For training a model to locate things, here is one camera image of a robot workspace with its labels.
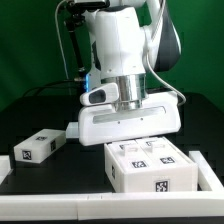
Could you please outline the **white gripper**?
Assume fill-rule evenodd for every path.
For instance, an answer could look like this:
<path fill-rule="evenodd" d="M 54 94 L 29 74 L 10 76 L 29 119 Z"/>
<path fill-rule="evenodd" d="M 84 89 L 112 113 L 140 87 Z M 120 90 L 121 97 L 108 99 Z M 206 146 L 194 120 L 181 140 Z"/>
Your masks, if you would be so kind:
<path fill-rule="evenodd" d="M 84 107 L 78 117 L 79 141 L 84 146 L 158 136 L 181 127 L 173 91 L 150 94 L 135 110 L 116 111 L 112 104 Z"/>

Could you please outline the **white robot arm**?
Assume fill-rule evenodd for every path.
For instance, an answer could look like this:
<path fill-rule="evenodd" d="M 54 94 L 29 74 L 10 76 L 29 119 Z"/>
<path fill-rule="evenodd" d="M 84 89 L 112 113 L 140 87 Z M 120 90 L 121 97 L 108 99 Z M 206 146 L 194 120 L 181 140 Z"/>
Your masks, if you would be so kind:
<path fill-rule="evenodd" d="M 86 24 L 91 70 L 79 70 L 83 108 L 66 137 L 84 146 L 176 132 L 185 97 L 174 87 L 148 93 L 146 74 L 171 69 L 181 44 L 166 0 L 62 0 L 68 30 Z"/>

